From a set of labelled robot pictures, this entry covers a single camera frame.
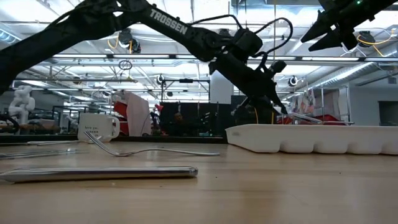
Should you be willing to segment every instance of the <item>mug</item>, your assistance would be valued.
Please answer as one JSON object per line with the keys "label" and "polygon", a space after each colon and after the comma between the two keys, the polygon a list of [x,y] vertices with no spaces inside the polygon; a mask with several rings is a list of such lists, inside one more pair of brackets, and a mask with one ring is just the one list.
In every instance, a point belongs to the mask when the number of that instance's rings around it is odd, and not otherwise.
{"label": "mug", "polygon": [[119,136],[120,122],[117,118],[108,114],[82,113],[79,119],[79,131],[77,138],[79,141],[89,141],[85,135],[85,131],[89,131],[101,142],[109,142],[111,139]]}

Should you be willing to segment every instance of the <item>wooden table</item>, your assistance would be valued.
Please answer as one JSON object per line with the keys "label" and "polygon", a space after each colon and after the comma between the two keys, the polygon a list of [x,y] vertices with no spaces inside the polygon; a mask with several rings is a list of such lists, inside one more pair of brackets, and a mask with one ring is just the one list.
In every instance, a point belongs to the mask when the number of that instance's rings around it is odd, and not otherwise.
{"label": "wooden table", "polygon": [[196,179],[104,180],[0,185],[0,223],[397,223],[398,158],[255,154],[217,144],[113,142],[220,151],[219,157],[148,152],[113,157],[94,145],[2,147],[87,149],[84,154],[0,161],[17,167],[196,166]]}

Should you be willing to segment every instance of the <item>table surface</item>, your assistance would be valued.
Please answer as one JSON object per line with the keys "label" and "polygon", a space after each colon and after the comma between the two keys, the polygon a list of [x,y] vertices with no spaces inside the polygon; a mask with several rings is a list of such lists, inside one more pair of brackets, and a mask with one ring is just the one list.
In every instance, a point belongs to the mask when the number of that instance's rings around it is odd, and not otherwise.
{"label": "table surface", "polygon": [[0,161],[19,167],[195,166],[195,179],[0,185],[0,223],[397,223],[394,156],[256,154],[225,144],[112,142],[120,152],[165,147],[217,157],[145,152],[113,157],[85,143],[0,147],[0,153],[84,149]]}

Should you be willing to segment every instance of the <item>white robot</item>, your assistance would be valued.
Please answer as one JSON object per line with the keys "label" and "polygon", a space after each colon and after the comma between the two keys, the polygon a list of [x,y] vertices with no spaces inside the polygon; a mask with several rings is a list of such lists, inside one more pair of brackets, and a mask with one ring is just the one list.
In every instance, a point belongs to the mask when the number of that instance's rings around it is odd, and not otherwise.
{"label": "white robot", "polygon": [[31,86],[19,86],[14,92],[14,99],[8,107],[10,116],[20,115],[19,124],[27,124],[29,112],[35,108],[35,99],[30,97]]}

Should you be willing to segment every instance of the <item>white tray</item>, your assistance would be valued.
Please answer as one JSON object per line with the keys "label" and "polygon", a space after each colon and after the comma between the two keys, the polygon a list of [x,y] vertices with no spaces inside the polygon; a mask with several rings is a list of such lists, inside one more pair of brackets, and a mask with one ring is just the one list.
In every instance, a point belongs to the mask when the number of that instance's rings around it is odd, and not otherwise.
{"label": "white tray", "polygon": [[254,152],[398,155],[398,127],[246,124],[226,133]]}

